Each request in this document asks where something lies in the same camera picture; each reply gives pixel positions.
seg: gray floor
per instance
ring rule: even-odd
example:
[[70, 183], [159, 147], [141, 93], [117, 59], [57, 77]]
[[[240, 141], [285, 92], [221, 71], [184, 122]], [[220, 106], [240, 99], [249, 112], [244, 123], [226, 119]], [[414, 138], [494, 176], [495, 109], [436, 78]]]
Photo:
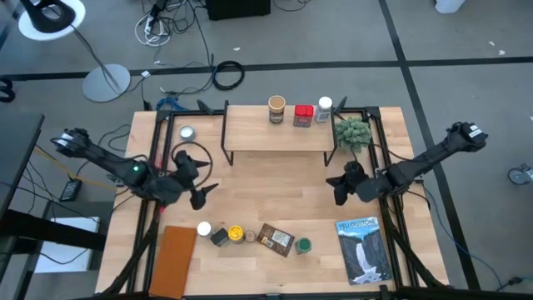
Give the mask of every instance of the gray floor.
[[[294, 5], [294, 1], [278, 0]], [[133, 26], [142, 16], [140, 1], [84, 1], [87, 18], [80, 28], [105, 62], [115, 62], [129, 69], [155, 68], [156, 49], [144, 47], [133, 36]], [[450, 58], [508, 58], [533, 56], [533, 3], [527, 0], [467, 0], [461, 10], [440, 15], [431, 0], [388, 2], [409, 60]], [[11, 13], [2, 12], [4, 19]], [[217, 62], [233, 59], [243, 64], [306, 63], [338, 61], [396, 60], [380, 5], [374, 0], [313, 0], [300, 12], [282, 12], [272, 8], [266, 17], [251, 17], [210, 22], [199, 11], [199, 19], [210, 50]], [[172, 38], [159, 56], [164, 62], [184, 65], [193, 60], [205, 62], [202, 39], [197, 27]], [[33, 42], [14, 27], [0, 50], [0, 74], [86, 72], [95, 62], [74, 36], [54, 42]], [[412, 67], [411, 73], [427, 116], [433, 138], [440, 141], [445, 128], [455, 121], [476, 122], [490, 137], [487, 147], [475, 154], [457, 154], [443, 163], [454, 203], [469, 249], [488, 262], [501, 280], [513, 276], [533, 276], [529, 232], [529, 212], [533, 202], [531, 186], [513, 186], [506, 179], [509, 168], [533, 163], [529, 154], [533, 138], [533, 104], [530, 83], [533, 64], [503, 64], [457, 67]], [[222, 82], [237, 75], [223, 73]], [[144, 98], [152, 105], [162, 98], [159, 87], [180, 90], [200, 87], [207, 74], [153, 76], [144, 82]], [[39, 144], [53, 151], [49, 142], [64, 128], [86, 128], [92, 137], [124, 123], [142, 110], [140, 88], [105, 104], [89, 102], [81, 93], [82, 79], [36, 80], [15, 82], [17, 100], [0, 109], [44, 113], [46, 116]], [[348, 96], [350, 106], [400, 106], [416, 153], [425, 146], [416, 115], [397, 67], [352, 67], [307, 70], [248, 72], [244, 83], [230, 92], [210, 89], [197, 96], [181, 97], [180, 103], [194, 108], [200, 98], [214, 108], [225, 99], [232, 103], [264, 103], [272, 94], [282, 94], [289, 103], [315, 103], [322, 95], [339, 101]], [[125, 146], [125, 141], [117, 147]], [[69, 168], [82, 162], [57, 155]], [[53, 193], [59, 194], [67, 177], [52, 163], [34, 155], [32, 160], [47, 180]], [[84, 176], [105, 181], [104, 172], [87, 166]], [[426, 186], [441, 199], [433, 176]], [[18, 193], [13, 206], [24, 210], [31, 203]], [[110, 203], [112, 192], [84, 186], [80, 203]], [[42, 213], [37, 202], [35, 214]], [[102, 209], [102, 215], [109, 214]], [[461, 264], [451, 240], [441, 229], [434, 214], [434, 224], [451, 284], [466, 287]], [[10, 272], [16, 273], [22, 257], [13, 259]], [[492, 273], [474, 262], [481, 286], [494, 290], [498, 284]], [[28, 299], [66, 299], [87, 296], [94, 288], [97, 271], [83, 274], [35, 277]], [[0, 298], [9, 299], [12, 282], [0, 285]], [[533, 293], [533, 281], [506, 290]]]

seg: lamp base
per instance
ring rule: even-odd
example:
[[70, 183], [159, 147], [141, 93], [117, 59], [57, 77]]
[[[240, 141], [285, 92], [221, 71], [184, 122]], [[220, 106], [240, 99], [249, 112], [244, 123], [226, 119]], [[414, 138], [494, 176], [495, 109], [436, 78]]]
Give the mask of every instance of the lamp base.
[[118, 98], [130, 85], [130, 72], [124, 66], [115, 63], [105, 66], [117, 85], [109, 76], [104, 77], [101, 67], [92, 70], [83, 80], [82, 90], [83, 95], [94, 102], [104, 103]]

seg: book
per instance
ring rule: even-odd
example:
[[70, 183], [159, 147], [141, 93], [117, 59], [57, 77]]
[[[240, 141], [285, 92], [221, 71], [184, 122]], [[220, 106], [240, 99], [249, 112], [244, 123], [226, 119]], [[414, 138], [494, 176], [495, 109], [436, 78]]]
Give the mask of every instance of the book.
[[350, 285], [392, 279], [377, 217], [336, 223]]

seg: red container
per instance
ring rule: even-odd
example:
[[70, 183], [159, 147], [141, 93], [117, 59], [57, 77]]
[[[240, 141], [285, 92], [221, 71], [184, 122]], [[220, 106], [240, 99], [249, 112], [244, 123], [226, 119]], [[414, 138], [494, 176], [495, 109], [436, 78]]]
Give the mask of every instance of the red container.
[[296, 105], [294, 107], [294, 126], [308, 128], [311, 126], [314, 115], [312, 105]]

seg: wheel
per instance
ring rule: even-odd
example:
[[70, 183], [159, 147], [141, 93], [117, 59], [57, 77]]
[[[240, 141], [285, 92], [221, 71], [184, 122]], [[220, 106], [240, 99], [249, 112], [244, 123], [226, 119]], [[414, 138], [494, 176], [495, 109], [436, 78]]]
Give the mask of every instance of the wheel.
[[519, 167], [514, 167], [509, 170], [507, 177], [516, 185], [526, 185], [531, 182], [529, 176]]

